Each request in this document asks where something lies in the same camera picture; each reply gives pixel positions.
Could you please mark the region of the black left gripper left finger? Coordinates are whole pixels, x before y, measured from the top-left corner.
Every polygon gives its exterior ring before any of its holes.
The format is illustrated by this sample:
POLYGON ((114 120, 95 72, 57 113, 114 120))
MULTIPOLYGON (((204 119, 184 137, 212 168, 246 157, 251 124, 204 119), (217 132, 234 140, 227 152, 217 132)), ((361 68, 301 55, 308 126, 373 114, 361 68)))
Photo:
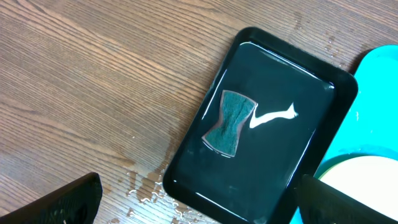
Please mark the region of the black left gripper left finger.
POLYGON ((1 223, 92 224, 103 188, 99 174, 90 172, 73 182, 1 217, 1 223))

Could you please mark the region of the yellow plate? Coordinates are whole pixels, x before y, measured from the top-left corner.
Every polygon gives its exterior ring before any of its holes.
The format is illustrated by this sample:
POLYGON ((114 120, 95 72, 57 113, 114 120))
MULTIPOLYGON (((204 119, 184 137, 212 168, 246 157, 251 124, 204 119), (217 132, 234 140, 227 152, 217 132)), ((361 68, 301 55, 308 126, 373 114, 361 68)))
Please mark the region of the yellow plate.
POLYGON ((332 166, 320 176, 320 180, 397 220, 396 160, 381 156, 355 157, 332 166))

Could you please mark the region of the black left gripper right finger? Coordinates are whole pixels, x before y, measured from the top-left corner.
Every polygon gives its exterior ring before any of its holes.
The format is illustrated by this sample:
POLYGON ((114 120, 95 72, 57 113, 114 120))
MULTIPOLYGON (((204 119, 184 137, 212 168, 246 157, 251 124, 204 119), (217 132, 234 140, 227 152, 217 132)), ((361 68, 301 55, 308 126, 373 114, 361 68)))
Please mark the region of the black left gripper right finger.
POLYGON ((310 175, 301 178, 295 193, 304 224, 397 224, 310 175))

